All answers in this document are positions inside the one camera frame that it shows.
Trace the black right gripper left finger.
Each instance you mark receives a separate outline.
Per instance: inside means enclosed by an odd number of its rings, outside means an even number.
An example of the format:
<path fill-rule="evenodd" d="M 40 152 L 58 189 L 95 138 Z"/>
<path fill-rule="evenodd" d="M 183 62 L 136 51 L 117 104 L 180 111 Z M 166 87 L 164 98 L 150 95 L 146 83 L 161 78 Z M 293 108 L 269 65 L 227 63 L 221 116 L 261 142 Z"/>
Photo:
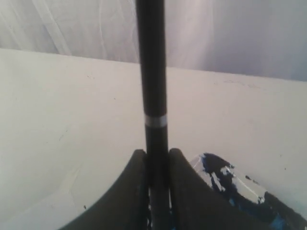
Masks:
<path fill-rule="evenodd" d="M 149 215 L 146 153 L 135 150 L 108 191 L 63 230 L 145 230 Z"/>

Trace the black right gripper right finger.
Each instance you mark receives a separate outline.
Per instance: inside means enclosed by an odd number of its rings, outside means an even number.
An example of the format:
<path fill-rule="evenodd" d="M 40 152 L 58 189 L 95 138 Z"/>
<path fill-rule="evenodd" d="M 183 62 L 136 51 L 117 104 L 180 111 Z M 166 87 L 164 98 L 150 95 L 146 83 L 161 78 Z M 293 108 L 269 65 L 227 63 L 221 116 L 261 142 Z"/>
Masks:
<path fill-rule="evenodd" d="M 270 226 L 236 209 L 195 172 L 179 149 L 169 151 L 172 210 L 177 230 L 268 230 Z"/>

